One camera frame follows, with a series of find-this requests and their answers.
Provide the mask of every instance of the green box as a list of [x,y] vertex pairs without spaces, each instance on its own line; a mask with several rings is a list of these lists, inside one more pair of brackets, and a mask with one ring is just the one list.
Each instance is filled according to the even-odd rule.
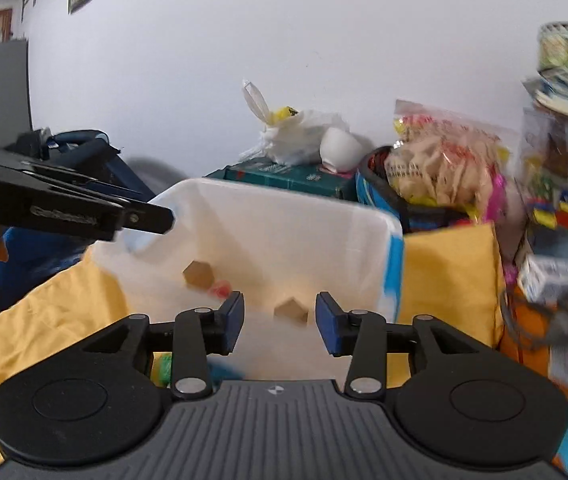
[[269,158],[258,157],[226,166],[223,170],[214,171],[207,176],[357,201],[354,174],[329,173],[321,164],[282,166]]

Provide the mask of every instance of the yellow fabric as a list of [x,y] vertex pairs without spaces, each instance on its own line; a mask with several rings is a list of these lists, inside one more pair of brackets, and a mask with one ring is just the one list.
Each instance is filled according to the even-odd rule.
[[[497,303],[503,288],[492,224],[454,227],[404,237],[399,323],[430,314],[495,347],[503,322]],[[406,355],[388,354],[388,387],[411,376]]]
[[116,280],[86,256],[0,314],[0,383],[127,315]]
[[[405,237],[399,322],[432,314],[494,346],[500,264],[490,225]],[[0,383],[129,314],[116,282],[87,254],[0,314]],[[404,355],[389,355],[389,385],[408,378]]]

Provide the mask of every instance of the white wall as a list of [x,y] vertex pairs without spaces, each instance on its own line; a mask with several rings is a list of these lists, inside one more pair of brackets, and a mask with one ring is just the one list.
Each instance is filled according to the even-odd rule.
[[34,126],[95,127],[128,156],[190,175],[231,163],[272,107],[341,112],[392,139],[397,97],[519,128],[539,25],[568,0],[38,0],[30,41]]

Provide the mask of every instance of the dark blue fabric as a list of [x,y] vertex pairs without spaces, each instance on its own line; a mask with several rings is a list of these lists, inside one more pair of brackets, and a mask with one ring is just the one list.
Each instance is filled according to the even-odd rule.
[[51,276],[75,265],[92,240],[10,228],[4,242],[9,261],[0,262],[0,312]]

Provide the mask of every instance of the gray ribbed surface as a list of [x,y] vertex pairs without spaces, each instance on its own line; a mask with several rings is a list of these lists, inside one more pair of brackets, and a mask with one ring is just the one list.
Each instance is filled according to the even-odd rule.
[[[273,395],[269,388],[283,392]],[[1,480],[561,479],[545,464],[481,474],[442,465],[408,446],[381,407],[341,397],[331,381],[226,381],[214,396],[175,404],[143,446],[83,471],[13,462]]]

